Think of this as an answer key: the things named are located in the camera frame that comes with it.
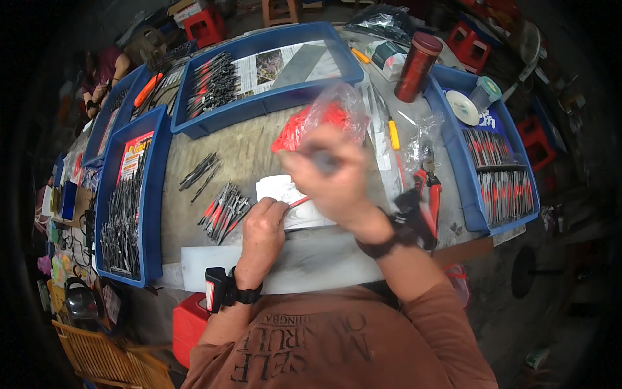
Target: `person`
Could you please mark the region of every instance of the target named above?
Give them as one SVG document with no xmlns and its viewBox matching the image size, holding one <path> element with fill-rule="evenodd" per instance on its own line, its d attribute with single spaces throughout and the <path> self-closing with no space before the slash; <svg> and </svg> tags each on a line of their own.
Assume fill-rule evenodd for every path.
<svg viewBox="0 0 622 389">
<path fill-rule="evenodd" d="M 280 152 L 297 188 L 360 245 L 390 241 L 391 223 L 365 197 L 363 150 L 331 126 L 307 133 L 300 147 L 310 144 L 332 153 L 339 167 L 327 176 L 305 155 Z M 288 209 L 263 198 L 245 217 L 234 270 L 239 290 L 258 288 L 270 271 L 285 242 Z M 497 388 L 462 305 L 434 260 L 397 244 L 376 261 L 399 310 L 360 285 L 223 306 L 190 352 L 182 388 Z"/>
<path fill-rule="evenodd" d="M 74 61 L 82 71 L 82 94 L 86 114 L 94 118 L 106 101 L 108 92 L 131 68 L 132 62 L 119 47 L 112 45 L 96 54 L 79 50 L 73 54 Z"/>
</svg>

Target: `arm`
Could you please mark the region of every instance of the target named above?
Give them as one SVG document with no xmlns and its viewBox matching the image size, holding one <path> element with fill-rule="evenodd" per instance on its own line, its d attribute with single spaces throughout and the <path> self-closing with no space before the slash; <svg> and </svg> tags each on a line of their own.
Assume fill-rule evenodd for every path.
<svg viewBox="0 0 622 389">
<path fill-rule="evenodd" d="M 325 149 L 340 162 L 322 174 L 305 149 Z M 379 209 L 365 197 L 365 154 L 344 139 L 339 129 L 319 126 L 307 133 L 298 152 L 280 152 L 283 168 L 322 215 L 350 231 L 363 243 L 381 244 L 394 234 Z M 377 261 L 383 276 L 402 302 L 404 314 L 434 351 L 455 387 L 496 387 L 447 277 L 423 250 L 396 245 Z"/>
<path fill-rule="evenodd" d="M 289 206 L 265 197 L 248 212 L 242 225 L 242 255 L 235 268 L 239 290 L 257 289 L 285 243 L 283 219 Z M 211 315 L 198 344 L 222 345 L 246 333 L 252 305 L 236 302 Z"/>
<path fill-rule="evenodd" d="M 84 104 L 86 107 L 86 115 L 89 117 L 89 119 L 93 119 L 95 117 L 95 115 L 97 115 L 97 112 L 99 111 L 99 108 L 92 106 L 91 108 L 89 108 L 89 101 L 93 100 L 93 97 L 91 96 L 91 93 L 86 92 L 84 95 Z"/>
<path fill-rule="evenodd" d="M 122 53 L 119 55 L 119 57 L 117 57 L 116 61 L 114 62 L 114 76 L 111 83 L 112 87 L 114 87 L 120 79 L 125 77 L 125 74 L 127 74 L 130 64 L 131 62 L 127 54 Z"/>
</svg>

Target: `thermos lid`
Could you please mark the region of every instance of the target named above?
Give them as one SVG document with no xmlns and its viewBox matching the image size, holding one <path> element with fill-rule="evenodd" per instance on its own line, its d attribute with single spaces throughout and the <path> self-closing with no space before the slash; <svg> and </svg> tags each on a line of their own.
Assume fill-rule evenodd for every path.
<svg viewBox="0 0 622 389">
<path fill-rule="evenodd" d="M 438 39 L 425 32 L 415 32 L 412 38 L 412 44 L 419 50 L 429 55 L 438 55 L 443 50 L 443 44 Z"/>
</svg>

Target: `woman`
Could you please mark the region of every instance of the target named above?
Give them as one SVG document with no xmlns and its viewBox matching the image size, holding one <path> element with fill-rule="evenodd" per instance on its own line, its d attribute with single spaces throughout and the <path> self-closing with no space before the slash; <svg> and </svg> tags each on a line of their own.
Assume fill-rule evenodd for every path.
<svg viewBox="0 0 622 389">
<path fill-rule="evenodd" d="M 106 101 L 108 92 L 128 74 L 132 63 L 123 50 L 115 45 L 101 49 L 96 54 L 89 50 L 79 50 L 73 56 L 83 73 L 82 94 L 86 113 L 89 118 L 94 118 Z"/>
</svg>

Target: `maroon shirt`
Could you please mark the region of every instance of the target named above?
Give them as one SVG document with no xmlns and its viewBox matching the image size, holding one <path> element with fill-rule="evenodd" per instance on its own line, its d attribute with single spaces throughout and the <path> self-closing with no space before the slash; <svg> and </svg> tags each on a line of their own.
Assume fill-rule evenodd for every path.
<svg viewBox="0 0 622 389">
<path fill-rule="evenodd" d="M 107 84 L 108 81 L 114 78 L 114 71 L 116 70 L 115 63 L 121 54 L 123 54 L 123 50 L 115 45 L 101 49 L 97 53 L 99 63 L 97 64 L 97 69 L 95 69 L 95 75 L 93 76 L 94 85 L 82 83 L 82 94 L 91 93 L 92 95 L 97 85 Z"/>
</svg>

